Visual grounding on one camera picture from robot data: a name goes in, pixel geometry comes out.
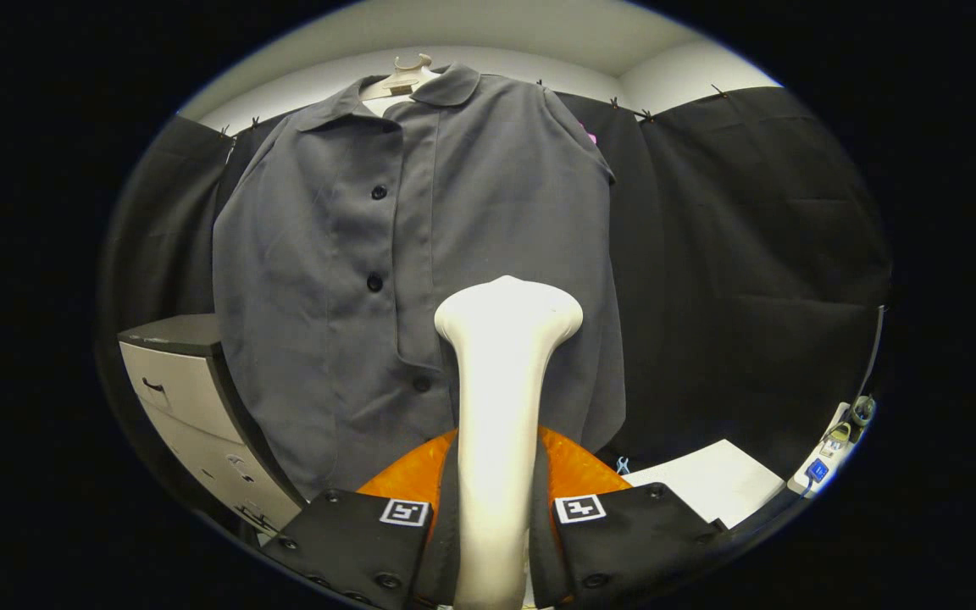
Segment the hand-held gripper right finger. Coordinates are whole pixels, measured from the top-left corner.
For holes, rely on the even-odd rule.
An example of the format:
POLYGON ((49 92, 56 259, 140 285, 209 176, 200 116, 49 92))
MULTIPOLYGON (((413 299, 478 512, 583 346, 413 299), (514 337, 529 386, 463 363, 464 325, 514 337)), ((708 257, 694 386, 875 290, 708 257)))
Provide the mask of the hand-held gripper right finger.
POLYGON ((729 531, 666 484, 630 484, 548 428, 537 440, 539 607, 635 609, 719 563, 729 531))

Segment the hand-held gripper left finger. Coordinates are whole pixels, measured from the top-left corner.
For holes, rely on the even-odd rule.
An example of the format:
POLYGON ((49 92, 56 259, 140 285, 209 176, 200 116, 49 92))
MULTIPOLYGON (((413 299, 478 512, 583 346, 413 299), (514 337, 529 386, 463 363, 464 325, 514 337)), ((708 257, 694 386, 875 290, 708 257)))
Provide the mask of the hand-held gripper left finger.
POLYGON ((446 432, 355 491, 321 491, 261 552, 356 605, 450 605, 460 547, 457 449, 457 432, 446 432))

